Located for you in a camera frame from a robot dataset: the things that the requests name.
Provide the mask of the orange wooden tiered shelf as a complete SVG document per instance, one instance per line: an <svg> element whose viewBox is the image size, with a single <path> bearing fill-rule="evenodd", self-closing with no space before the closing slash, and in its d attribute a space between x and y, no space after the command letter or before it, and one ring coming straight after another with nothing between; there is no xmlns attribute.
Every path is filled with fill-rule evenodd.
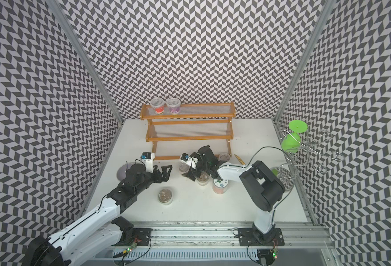
<svg viewBox="0 0 391 266"><path fill-rule="evenodd" d="M183 104L176 115L167 106L163 107L161 114L149 104L143 105L140 111L140 119L148 123L145 139L152 144L153 153L162 141L225 140L227 153L231 155L232 119L235 117L233 102Z"/></svg>

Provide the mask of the clear seed container red label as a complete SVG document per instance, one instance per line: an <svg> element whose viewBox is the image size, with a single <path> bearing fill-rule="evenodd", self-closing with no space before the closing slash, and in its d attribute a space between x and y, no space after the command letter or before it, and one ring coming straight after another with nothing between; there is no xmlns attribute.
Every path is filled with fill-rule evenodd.
<svg viewBox="0 0 391 266"><path fill-rule="evenodd" d="M165 101L162 98L153 98L150 105L156 114L162 114L165 109Z"/></svg>

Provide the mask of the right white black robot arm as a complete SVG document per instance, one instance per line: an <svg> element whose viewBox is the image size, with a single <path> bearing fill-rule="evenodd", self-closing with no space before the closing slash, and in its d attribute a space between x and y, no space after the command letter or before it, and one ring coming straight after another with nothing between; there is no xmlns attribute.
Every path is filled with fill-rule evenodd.
<svg viewBox="0 0 391 266"><path fill-rule="evenodd" d="M285 186L262 161L250 162L247 165L232 164L219 160L209 145L190 155L182 154L180 161L189 166L185 177L192 181L206 173L214 181L241 182L258 208L253 223L253 237L256 242L267 245L279 238L274 218L276 207L283 199Z"/></svg>

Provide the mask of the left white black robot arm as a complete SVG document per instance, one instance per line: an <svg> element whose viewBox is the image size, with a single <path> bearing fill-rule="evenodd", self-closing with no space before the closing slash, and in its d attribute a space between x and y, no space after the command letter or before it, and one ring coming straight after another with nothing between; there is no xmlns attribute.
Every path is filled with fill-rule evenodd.
<svg viewBox="0 0 391 266"><path fill-rule="evenodd" d="M106 247L119 243L122 235L133 230L122 213L152 184L167 182L171 171L171 165L154 166L151 172L144 164L132 165L125 178L86 215L50 237L32 240L22 265L80 266Z"/></svg>

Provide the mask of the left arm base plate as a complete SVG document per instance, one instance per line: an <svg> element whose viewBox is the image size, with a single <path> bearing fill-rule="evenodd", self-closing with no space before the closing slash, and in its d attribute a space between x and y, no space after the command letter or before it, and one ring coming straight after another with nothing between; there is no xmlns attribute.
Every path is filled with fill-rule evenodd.
<svg viewBox="0 0 391 266"><path fill-rule="evenodd" d="M122 233L120 241L114 246L130 246L136 242L138 247L148 247L150 245L152 228L133 228Z"/></svg>

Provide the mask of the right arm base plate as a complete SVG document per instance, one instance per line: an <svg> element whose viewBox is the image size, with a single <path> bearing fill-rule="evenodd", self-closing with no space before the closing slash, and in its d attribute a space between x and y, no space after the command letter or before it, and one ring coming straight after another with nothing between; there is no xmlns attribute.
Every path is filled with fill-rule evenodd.
<svg viewBox="0 0 391 266"><path fill-rule="evenodd" d="M263 234L257 228L237 228L233 231L240 246L284 246L284 236L280 228L273 227L268 233Z"/></svg>

